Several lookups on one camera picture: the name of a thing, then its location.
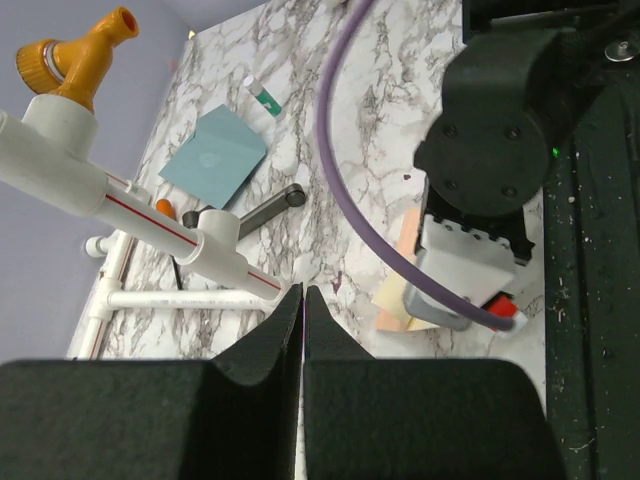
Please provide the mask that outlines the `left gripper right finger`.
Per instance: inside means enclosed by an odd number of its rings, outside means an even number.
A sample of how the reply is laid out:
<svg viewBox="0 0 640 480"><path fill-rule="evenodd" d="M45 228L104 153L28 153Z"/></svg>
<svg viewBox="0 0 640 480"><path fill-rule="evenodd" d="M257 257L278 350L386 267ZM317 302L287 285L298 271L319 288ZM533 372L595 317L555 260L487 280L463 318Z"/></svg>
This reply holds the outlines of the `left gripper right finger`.
<svg viewBox="0 0 640 480"><path fill-rule="evenodd" d="M311 479L562 479L538 392L498 359L377 359L305 295Z"/></svg>

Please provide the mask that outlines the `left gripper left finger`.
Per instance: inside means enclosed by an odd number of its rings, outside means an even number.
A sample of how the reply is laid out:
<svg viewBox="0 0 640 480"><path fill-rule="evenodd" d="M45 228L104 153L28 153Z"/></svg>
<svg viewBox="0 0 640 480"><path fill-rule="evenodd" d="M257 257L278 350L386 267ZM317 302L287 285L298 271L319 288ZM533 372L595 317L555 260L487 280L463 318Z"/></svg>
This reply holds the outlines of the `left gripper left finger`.
<svg viewBox="0 0 640 480"><path fill-rule="evenodd" d="M5 479L290 479L303 289L209 360L1 369Z"/></svg>

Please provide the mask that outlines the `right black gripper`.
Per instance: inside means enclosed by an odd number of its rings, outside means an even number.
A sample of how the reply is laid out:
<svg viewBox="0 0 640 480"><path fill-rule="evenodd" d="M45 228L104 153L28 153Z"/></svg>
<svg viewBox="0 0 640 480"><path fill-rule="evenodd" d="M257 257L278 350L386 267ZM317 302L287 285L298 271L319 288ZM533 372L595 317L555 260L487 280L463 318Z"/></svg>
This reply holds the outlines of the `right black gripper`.
<svg viewBox="0 0 640 480"><path fill-rule="evenodd" d="M508 240L519 265L526 266L532 259L535 244L527 236L523 209L498 217L464 214L447 203L429 182L425 181L421 213L423 216L432 216L436 223L453 222L461 226L464 232L478 230L488 234L491 240Z"/></svg>

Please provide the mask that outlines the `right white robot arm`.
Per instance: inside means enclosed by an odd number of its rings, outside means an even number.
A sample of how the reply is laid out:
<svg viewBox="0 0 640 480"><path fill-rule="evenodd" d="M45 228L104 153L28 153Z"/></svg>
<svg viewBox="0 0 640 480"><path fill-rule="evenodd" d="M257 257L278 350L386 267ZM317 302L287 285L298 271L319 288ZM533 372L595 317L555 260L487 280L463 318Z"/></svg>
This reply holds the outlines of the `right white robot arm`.
<svg viewBox="0 0 640 480"><path fill-rule="evenodd" d="M635 1L466 1L463 50L414 154L423 210L532 256L523 207L600 95L599 55L639 28Z"/></svg>

